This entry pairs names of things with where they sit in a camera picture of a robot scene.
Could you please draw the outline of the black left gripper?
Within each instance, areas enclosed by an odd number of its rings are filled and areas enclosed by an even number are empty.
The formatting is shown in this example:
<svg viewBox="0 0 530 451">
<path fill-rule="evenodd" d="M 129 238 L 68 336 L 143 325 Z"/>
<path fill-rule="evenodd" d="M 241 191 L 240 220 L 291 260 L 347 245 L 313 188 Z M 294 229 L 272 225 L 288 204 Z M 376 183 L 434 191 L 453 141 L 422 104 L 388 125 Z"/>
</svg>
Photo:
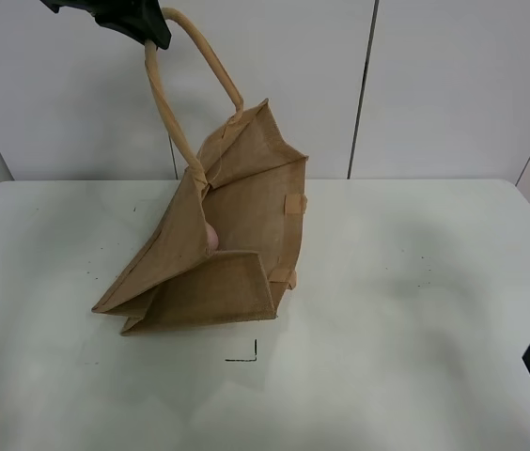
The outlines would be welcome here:
<svg viewBox="0 0 530 451">
<path fill-rule="evenodd" d="M 62 8 L 83 10 L 99 26 L 115 30 L 140 44 L 167 49 L 171 33 L 157 0 L 41 0 L 54 13 Z"/>
</svg>

